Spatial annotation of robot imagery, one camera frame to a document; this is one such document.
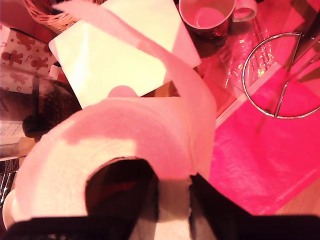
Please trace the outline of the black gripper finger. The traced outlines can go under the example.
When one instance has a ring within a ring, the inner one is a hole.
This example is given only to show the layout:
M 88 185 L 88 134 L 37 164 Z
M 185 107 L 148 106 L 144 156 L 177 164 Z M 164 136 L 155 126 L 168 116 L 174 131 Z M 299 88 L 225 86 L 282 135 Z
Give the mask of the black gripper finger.
M 191 176 L 191 192 L 216 236 L 234 236 L 236 222 L 251 214 L 216 190 L 202 175 Z
M 158 177 L 144 159 L 122 159 L 86 182 L 88 215 L 103 219 L 108 237 L 153 237 L 158 220 Z

